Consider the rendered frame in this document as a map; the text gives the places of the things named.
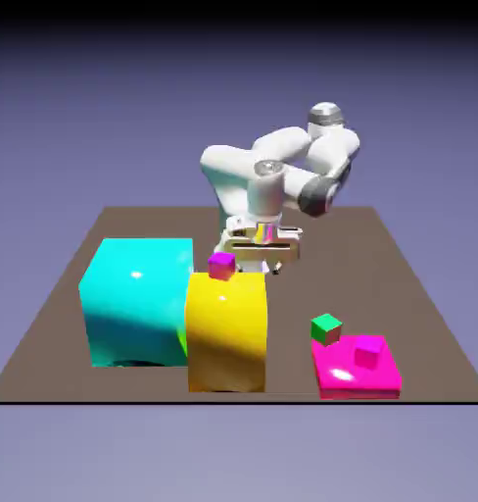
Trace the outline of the small green cube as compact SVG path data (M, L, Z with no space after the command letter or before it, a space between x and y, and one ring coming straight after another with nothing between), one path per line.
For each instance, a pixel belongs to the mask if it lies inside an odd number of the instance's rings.
M343 323L326 313L311 320L311 338L323 346L340 340Z

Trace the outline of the large cyan box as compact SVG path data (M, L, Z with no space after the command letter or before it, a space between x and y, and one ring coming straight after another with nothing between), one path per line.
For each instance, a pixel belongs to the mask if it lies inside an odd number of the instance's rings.
M91 364L187 365L190 238L105 238L78 284Z

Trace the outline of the large yellow box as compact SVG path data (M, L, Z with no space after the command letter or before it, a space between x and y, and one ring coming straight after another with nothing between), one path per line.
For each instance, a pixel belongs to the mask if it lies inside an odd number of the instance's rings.
M267 320L264 274L193 274L185 305L189 390L263 392Z

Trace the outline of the large flat pink box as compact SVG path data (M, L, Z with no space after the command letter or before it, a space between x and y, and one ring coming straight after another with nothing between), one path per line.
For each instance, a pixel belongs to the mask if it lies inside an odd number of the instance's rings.
M377 335L384 340L383 349L377 367L369 370L355 364L354 352L358 336L342 335L338 342L328 346L323 346L315 340L311 341L311 355L320 398L399 398L403 379L386 338Z

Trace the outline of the small pink cube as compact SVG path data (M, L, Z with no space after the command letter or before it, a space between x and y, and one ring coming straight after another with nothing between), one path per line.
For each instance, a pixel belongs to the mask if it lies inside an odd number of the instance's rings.
M377 335L360 335L356 338L355 364L373 370L377 367L383 349L384 340Z

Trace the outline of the small magenta cube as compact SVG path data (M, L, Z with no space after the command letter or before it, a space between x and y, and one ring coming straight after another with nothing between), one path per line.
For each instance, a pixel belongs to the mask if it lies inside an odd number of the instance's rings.
M232 253L214 252L208 259L209 277L219 280L230 280L236 272L236 260Z

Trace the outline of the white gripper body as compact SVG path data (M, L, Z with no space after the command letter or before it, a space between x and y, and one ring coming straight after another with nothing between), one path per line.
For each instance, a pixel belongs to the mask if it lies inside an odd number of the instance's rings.
M271 272L277 262L286 264L300 258L298 237L278 237L268 243L257 243L246 237L230 237L221 242L223 252L232 253L243 273Z

